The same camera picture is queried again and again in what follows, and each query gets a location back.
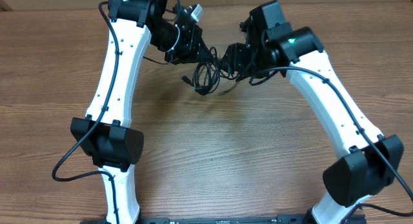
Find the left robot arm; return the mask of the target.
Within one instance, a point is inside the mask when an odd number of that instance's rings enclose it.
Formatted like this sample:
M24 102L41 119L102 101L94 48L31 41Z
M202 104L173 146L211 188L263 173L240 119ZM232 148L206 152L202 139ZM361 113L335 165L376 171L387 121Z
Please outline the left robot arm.
M102 176L107 202L104 223L137 223L140 206L134 169L144 136L134 130L132 103L141 62L153 45L168 64L200 63L208 49L198 26L199 4L176 5L175 18L165 19L168 0L108 0L109 37L105 62L94 98L83 118L73 118L70 130L77 146L91 157Z

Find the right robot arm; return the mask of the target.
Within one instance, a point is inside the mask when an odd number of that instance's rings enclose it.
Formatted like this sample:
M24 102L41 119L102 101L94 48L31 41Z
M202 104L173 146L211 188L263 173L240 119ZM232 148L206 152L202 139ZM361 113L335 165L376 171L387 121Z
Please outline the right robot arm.
M323 172L326 194L291 223L356 223L354 213L391 185L403 155L401 140L386 137L358 108L336 75L327 51L309 28L293 29L278 1L251 10L240 23L245 43L230 45L225 72L260 85L276 74L306 99L331 140L336 162Z

